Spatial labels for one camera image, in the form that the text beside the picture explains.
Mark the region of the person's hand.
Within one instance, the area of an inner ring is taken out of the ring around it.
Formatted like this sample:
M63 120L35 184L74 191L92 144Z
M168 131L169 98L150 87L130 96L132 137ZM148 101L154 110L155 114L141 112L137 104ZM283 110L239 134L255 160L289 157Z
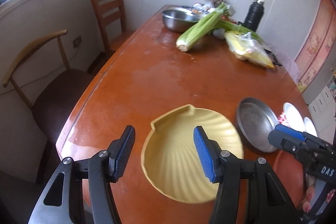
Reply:
M329 206L332 203L331 207L327 211L327 215L330 217L335 216L335 200L333 200L333 196L335 195L335 189L329 189L327 194L323 194L322 191L327 186L327 184L323 180L319 180L309 174L305 174L304 178L307 189L305 192L305 197L300 202L300 214L308 215L313 206L316 204L320 195L322 195L325 198L322 204L326 203L327 206Z

